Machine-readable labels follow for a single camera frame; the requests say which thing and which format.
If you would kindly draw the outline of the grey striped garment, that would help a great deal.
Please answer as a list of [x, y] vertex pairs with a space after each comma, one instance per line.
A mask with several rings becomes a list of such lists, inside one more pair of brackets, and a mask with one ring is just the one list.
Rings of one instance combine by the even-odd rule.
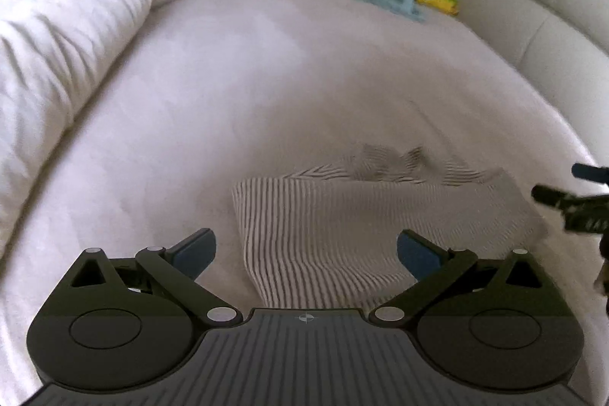
[[452, 153], [366, 144], [333, 163], [235, 185], [246, 270], [271, 308], [370, 310], [415, 279], [397, 257], [411, 230], [442, 248], [500, 259], [547, 227], [500, 168]]

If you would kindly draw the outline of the pale pink bed sheet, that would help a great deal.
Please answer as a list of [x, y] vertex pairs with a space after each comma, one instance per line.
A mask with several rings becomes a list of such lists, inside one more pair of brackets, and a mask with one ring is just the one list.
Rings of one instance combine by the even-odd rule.
[[1, 401], [40, 383], [31, 320], [77, 256], [112, 258], [213, 230], [201, 284], [248, 311], [231, 191], [364, 144], [450, 148], [580, 194], [593, 157], [563, 117], [461, 22], [356, 0], [177, 0], [154, 10], [66, 134], [1, 264]]

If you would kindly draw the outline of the cream padded headboard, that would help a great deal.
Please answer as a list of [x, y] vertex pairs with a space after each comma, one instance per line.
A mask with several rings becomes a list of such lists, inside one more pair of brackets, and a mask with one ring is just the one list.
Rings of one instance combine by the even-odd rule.
[[458, 0], [459, 18], [608, 160], [608, 0]]

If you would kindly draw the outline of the beige rolled duvet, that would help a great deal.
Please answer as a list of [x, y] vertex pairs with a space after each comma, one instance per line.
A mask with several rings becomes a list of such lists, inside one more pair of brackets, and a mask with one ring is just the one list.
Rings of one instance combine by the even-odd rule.
[[1, 0], [1, 243], [48, 158], [155, 7], [174, 0]]

